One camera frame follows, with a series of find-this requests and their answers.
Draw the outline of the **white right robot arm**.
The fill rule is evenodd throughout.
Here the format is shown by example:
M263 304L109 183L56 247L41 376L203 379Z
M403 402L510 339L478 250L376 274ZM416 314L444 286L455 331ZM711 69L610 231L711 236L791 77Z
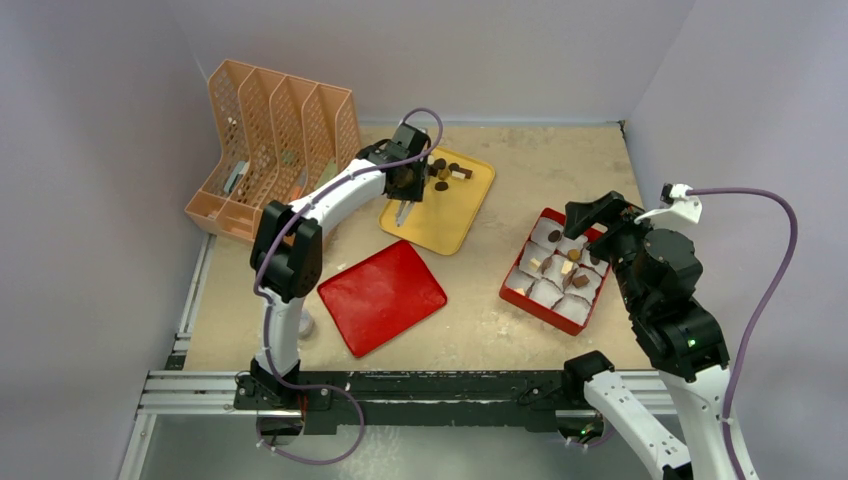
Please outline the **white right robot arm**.
M681 228L695 225L702 203L683 185L650 211L611 191L565 206L563 234L575 239L599 224L588 248L618 283L638 345L671 396L684 437L676 438L636 399L599 351L564 364L561 392L597 410L654 479L754 479L756 470L730 407L729 354L715 317L694 298L703 266Z

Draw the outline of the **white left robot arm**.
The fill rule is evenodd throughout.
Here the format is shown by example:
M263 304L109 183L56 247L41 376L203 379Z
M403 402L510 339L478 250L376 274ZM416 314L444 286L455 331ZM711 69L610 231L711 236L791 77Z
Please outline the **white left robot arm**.
M403 204L421 201L427 159L440 141L401 122L391 138L360 150L311 194L288 204L271 201L264 208L250 255L253 292L265 308L250 376L272 408L287 408L297 399L299 325L304 299L322 273L327 233L377 197Z

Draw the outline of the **red box lid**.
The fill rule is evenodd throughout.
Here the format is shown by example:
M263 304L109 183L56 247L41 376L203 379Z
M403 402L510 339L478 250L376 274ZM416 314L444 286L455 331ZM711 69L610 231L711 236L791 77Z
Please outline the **red box lid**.
M448 302L443 287L406 240L325 280L317 292L355 358L369 355Z

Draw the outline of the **metal serving tongs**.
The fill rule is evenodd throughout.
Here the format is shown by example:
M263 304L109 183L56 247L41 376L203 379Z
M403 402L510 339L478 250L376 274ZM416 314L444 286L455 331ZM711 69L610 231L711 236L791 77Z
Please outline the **metal serving tongs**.
M403 200L399 202L398 209L395 214L396 227L400 228L403 226L415 205L416 203L410 200Z

